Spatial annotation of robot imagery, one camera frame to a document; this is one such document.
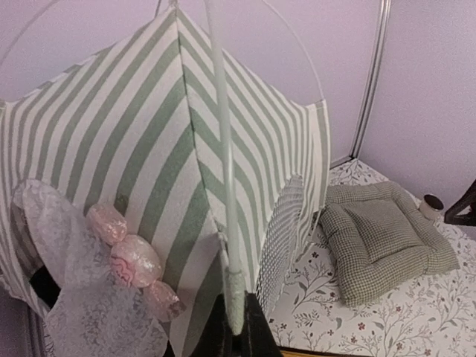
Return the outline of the green checked cushion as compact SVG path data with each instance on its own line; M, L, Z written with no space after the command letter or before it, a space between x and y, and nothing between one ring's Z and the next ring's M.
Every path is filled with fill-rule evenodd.
M392 181L330 186L319 225L347 306L371 303L412 278L460 267L450 242Z

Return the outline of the yellow double bowl holder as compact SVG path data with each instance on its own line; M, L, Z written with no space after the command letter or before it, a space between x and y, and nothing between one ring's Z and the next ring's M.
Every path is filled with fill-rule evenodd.
M300 350L280 350L280 352L282 357L321 357L319 354Z

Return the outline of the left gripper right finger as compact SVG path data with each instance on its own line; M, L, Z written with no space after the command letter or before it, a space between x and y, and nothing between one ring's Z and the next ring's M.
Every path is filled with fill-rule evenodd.
M242 332L234 336L234 356L281 357L255 294L245 293L245 314Z

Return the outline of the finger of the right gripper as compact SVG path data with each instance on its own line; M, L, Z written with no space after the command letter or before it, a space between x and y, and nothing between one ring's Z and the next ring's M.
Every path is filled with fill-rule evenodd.
M475 225L476 181L444 215L444 223L451 225Z

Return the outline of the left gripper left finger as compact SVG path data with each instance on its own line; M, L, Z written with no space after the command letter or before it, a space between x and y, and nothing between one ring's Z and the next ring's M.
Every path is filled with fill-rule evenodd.
M232 333L228 326L223 294L216 297L193 357L231 356Z

